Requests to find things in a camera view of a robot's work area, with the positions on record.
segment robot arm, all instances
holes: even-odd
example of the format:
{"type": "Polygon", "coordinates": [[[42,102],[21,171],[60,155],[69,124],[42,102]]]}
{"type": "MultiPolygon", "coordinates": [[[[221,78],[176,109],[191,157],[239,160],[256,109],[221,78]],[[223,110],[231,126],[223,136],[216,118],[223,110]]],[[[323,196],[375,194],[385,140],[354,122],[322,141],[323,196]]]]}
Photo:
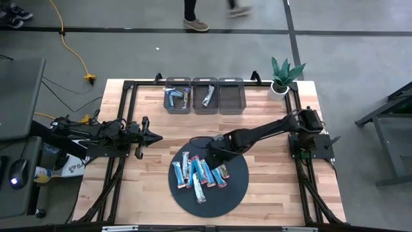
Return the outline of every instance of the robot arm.
{"type": "Polygon", "coordinates": [[[298,133],[303,149],[309,150],[314,146],[311,138],[322,130],[323,125],[316,110],[310,108],[295,110],[283,119],[254,129],[238,129],[216,136],[206,147],[205,161],[210,169],[217,168],[223,162],[228,162],[234,157],[244,154],[257,141],[284,132],[298,133]]]}
{"type": "Polygon", "coordinates": [[[51,123],[51,130],[55,135],[71,136],[85,139],[79,144],[88,148],[86,155],[90,157],[126,157],[130,145],[137,143],[135,155],[142,159],[142,146],[148,146],[162,140],[163,137],[149,131],[149,119],[143,117],[142,129],[136,122],[126,122],[124,119],[115,119],[108,122],[87,123],[73,122],[66,117],[55,119],[51,123]]]}

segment yellow extension cord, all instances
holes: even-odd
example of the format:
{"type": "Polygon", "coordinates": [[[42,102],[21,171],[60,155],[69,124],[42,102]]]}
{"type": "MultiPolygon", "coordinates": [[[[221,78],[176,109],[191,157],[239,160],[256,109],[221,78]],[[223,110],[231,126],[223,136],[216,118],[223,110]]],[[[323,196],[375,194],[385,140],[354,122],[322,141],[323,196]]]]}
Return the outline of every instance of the yellow extension cord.
{"type": "MultiPolygon", "coordinates": [[[[51,3],[51,5],[54,7],[54,9],[56,10],[57,15],[59,16],[60,19],[60,24],[61,24],[61,31],[64,32],[64,23],[63,23],[63,19],[62,16],[60,15],[59,10],[57,9],[56,5],[54,4],[54,2],[52,0],[49,0],[49,2],[51,3]]],[[[86,64],[84,63],[83,59],[81,56],[79,56],[73,49],[71,49],[69,46],[67,46],[66,41],[64,40],[64,35],[61,34],[60,35],[62,37],[62,42],[63,45],[69,50],[71,51],[73,54],[75,54],[77,56],[77,58],[79,58],[79,60],[82,62],[84,70],[86,71],[86,75],[84,76],[84,79],[86,81],[90,81],[90,80],[95,80],[96,79],[96,75],[92,75],[89,73],[88,68],[86,67],[86,64]]]]}
{"type": "MultiPolygon", "coordinates": [[[[53,2],[52,0],[49,0],[49,2],[50,2],[51,5],[53,6],[53,8],[56,10],[57,16],[59,16],[60,25],[61,25],[61,31],[63,32],[63,31],[64,31],[64,23],[63,23],[62,16],[60,15],[60,12],[59,12],[59,10],[57,9],[57,7],[56,7],[56,5],[54,4],[54,2],[53,2]]],[[[86,64],[84,63],[82,57],[81,57],[79,54],[77,54],[73,49],[71,49],[69,46],[67,46],[66,41],[64,40],[64,35],[61,34],[60,36],[61,36],[61,38],[62,38],[63,45],[67,48],[67,50],[69,50],[69,51],[71,51],[73,54],[75,54],[75,55],[77,56],[77,58],[79,58],[79,60],[82,62],[83,67],[84,67],[84,71],[86,71],[86,75],[84,76],[84,79],[85,79],[86,81],[89,81],[89,82],[96,80],[96,75],[92,75],[92,74],[89,73],[88,68],[86,67],[86,64]]],[[[55,119],[56,119],[55,117],[53,117],[53,116],[51,116],[51,115],[47,115],[47,114],[45,114],[45,113],[37,113],[37,112],[35,112],[34,114],[35,114],[35,115],[38,115],[38,116],[47,117],[47,118],[49,118],[49,119],[51,119],[51,120],[55,120],[55,119]]]]}

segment sneaker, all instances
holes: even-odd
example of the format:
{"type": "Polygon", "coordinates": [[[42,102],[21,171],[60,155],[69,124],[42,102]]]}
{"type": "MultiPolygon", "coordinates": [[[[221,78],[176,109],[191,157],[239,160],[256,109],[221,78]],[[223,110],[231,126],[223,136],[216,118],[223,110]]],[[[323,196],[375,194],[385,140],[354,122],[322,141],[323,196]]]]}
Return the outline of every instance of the sneaker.
{"type": "Polygon", "coordinates": [[[33,17],[33,14],[30,12],[25,12],[22,8],[18,7],[15,3],[10,5],[10,8],[7,9],[7,13],[13,15],[16,19],[27,20],[33,17]]]}
{"type": "Polygon", "coordinates": [[[248,15],[250,14],[250,11],[252,11],[252,7],[250,6],[237,7],[235,9],[229,10],[227,17],[233,18],[248,15]]]}
{"type": "Polygon", "coordinates": [[[0,12],[0,21],[7,24],[7,26],[10,26],[15,29],[22,27],[24,24],[23,21],[21,21],[20,19],[16,19],[14,16],[10,14],[6,14],[6,12],[0,12]]]}
{"type": "Polygon", "coordinates": [[[207,32],[209,30],[209,26],[207,26],[204,22],[201,22],[199,19],[191,22],[185,19],[183,21],[183,25],[185,28],[190,28],[197,32],[207,32]]]}

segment concrete floor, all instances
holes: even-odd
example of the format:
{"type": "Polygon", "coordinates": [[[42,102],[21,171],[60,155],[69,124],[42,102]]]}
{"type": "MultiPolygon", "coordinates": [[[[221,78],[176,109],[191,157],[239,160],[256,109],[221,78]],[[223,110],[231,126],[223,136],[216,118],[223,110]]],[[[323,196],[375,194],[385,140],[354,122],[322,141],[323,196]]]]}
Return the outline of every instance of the concrete floor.
{"type": "MultiPolygon", "coordinates": [[[[28,26],[59,26],[47,0],[17,1],[35,19],[28,26]]],[[[55,0],[66,26],[182,28],[182,0],[55,0]]],[[[198,1],[200,19],[214,29],[287,30],[282,0],[249,0],[254,12],[226,19],[222,0],[198,1]]],[[[408,0],[289,0],[296,30],[411,31],[408,0]]],[[[270,58],[293,60],[289,35],[264,34],[109,34],[68,33],[91,73],[98,75],[87,95],[51,87],[72,107],[103,94],[109,78],[242,77],[257,70],[272,74],[270,58]]],[[[373,125],[358,129],[354,121],[383,103],[383,98],[412,80],[412,37],[297,36],[300,60],[308,63],[304,79],[315,81],[326,127],[342,139],[334,145],[339,187],[347,221],[356,226],[411,230],[412,185],[377,189],[375,181],[391,176],[373,125]]],[[[77,58],[55,32],[0,32],[0,54],[15,59],[44,57],[44,76],[78,92],[89,86],[77,58]]],[[[46,88],[36,111],[78,120],[100,101],[71,113],[46,88]]],[[[45,118],[36,120],[48,124],[45,118]]],[[[2,225],[63,223],[76,199],[80,179],[58,179],[42,189],[42,220],[25,217],[2,225]]]]}

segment wooden table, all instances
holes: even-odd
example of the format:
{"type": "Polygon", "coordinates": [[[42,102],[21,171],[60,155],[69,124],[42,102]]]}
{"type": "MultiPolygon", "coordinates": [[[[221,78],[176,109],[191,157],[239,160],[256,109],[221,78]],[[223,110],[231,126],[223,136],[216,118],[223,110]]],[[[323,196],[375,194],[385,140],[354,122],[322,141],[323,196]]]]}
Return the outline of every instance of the wooden table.
{"type": "MultiPolygon", "coordinates": [[[[110,121],[117,117],[123,81],[108,80],[99,121],[110,121]]],[[[302,107],[310,106],[321,116],[314,82],[297,83],[302,107]]],[[[246,87],[247,108],[242,115],[196,115],[193,112],[188,115],[169,115],[163,107],[162,87],[140,86],[133,120],[140,122],[143,116],[148,116],[149,129],[162,135],[164,139],[144,149],[142,160],[136,159],[132,154],[126,160],[116,224],[304,225],[296,167],[289,155],[287,134],[257,142],[244,154],[250,173],[248,190],[240,205],[226,215],[217,218],[195,217],[174,201],[169,190],[167,172],[171,159],[191,137],[214,136],[238,128],[255,128],[286,115],[285,102],[269,100],[267,88],[246,87]]],[[[129,106],[130,92],[127,99],[124,117],[129,106]]],[[[97,158],[87,166],[74,220],[83,216],[100,195],[107,162],[107,158],[97,158]]],[[[332,167],[324,160],[314,160],[314,170],[319,194],[337,217],[345,221],[332,167]]],[[[311,216],[315,220],[313,200],[308,197],[308,201],[311,216]]],[[[105,217],[110,205],[107,204],[105,217]]]]}

